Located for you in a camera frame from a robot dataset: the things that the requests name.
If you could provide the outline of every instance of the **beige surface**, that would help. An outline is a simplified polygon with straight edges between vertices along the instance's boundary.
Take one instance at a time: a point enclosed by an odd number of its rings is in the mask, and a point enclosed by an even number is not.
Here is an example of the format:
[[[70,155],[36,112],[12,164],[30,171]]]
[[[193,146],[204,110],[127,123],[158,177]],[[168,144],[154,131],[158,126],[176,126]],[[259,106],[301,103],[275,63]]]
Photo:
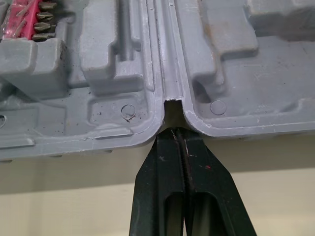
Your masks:
[[[315,137],[210,141],[259,236],[315,235]],[[0,165],[1,236],[126,236],[133,182],[152,144]]]

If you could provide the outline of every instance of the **molded plastic compartment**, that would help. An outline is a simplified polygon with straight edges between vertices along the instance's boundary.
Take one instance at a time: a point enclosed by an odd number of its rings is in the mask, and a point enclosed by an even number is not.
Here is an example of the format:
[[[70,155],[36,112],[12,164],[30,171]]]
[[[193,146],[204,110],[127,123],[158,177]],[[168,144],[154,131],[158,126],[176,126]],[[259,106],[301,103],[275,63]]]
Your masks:
[[[239,137],[315,129],[315,1],[161,2],[160,32],[169,28],[174,43],[165,59],[176,65],[173,83],[195,130]]]
[[[0,43],[2,160],[139,145],[165,100],[213,137],[315,129],[314,0],[57,2],[56,38]]]
[[[159,130],[162,79],[145,0],[62,0],[56,38],[0,43],[0,158],[98,153]]]

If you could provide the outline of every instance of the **bit holder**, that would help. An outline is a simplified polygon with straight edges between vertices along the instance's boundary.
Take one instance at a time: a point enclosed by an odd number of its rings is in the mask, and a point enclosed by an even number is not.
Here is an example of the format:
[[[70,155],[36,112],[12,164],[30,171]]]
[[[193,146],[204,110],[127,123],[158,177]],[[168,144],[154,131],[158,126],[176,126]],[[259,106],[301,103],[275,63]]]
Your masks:
[[[48,11],[55,9],[56,6],[54,2],[43,0],[13,0],[4,21],[2,38],[44,41],[55,37],[55,33],[52,32],[54,27],[49,24],[54,16]],[[39,27],[40,23],[48,26]]]

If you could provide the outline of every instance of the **plastic tray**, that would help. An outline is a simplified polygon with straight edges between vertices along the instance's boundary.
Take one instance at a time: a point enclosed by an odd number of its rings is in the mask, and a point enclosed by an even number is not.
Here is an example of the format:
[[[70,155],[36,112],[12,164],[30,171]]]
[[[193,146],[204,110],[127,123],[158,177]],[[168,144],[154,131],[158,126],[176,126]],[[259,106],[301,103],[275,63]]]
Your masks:
[[[313,0],[57,2],[56,38],[0,43],[2,160],[142,144],[165,100],[213,137],[315,129]]]

